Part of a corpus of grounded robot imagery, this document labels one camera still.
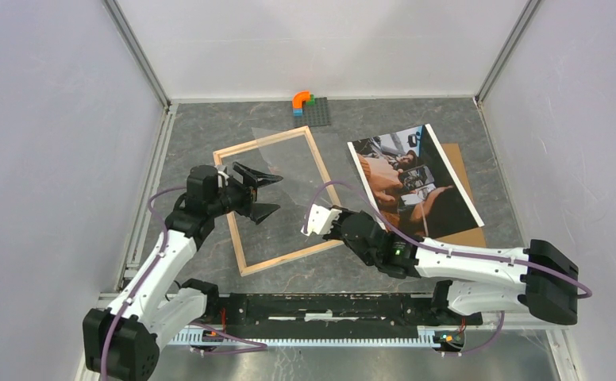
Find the printed photo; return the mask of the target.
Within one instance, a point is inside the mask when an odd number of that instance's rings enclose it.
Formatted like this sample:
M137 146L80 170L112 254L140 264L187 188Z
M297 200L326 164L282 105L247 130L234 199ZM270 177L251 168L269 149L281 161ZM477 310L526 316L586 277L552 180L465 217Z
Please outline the printed photo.
M381 133L347 143L369 199L394 227L429 237L427 215L437 189L430 167L446 164L430 124Z

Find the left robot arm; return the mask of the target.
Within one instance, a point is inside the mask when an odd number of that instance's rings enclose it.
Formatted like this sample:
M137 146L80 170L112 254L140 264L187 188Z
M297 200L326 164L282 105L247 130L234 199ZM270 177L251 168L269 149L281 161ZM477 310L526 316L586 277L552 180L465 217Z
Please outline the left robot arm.
M195 256L215 227L230 213L260 224L279 209L259 203L260 188L282 181L238 162L233 174L224 165L191 168L172 211L161 217L154 202L148 211L161 233L147 260L122 291L103 309L89 310L83 319L84 360L102 380L147 380L161 351L192 322L211 323L221 317L218 286L188 279L173 298L167 293L183 267Z

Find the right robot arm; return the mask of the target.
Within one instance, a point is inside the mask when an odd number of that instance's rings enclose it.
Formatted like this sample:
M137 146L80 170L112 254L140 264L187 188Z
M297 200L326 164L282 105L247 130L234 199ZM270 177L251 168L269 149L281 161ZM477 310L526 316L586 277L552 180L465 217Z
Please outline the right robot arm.
M477 248L431 238L415 243L383 229L364 211L342 210L326 235L343 241L363 262L393 278L432 278L432 318L449 324L460 315L526 311L556 325L575 325L579 268L548 241L527 247Z

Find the wooden picture frame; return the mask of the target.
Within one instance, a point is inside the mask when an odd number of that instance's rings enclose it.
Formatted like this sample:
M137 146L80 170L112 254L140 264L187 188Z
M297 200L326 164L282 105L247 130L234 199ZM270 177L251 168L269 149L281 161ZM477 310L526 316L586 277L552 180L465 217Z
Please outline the wooden picture frame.
M261 171L271 173L259 151L262 145L263 143L255 138L218 149L213 152L214 162L231 166L235 161L244 161L251 167L259 165ZM227 215L233 250L241 276L269 270L342 245L340 241L324 241L319 236L302 235L300 229L304 214L300 213L299 206L292 202L279 184L280 182L260 190L260 202L281 206L277 213L262 225L243 222L234 214Z

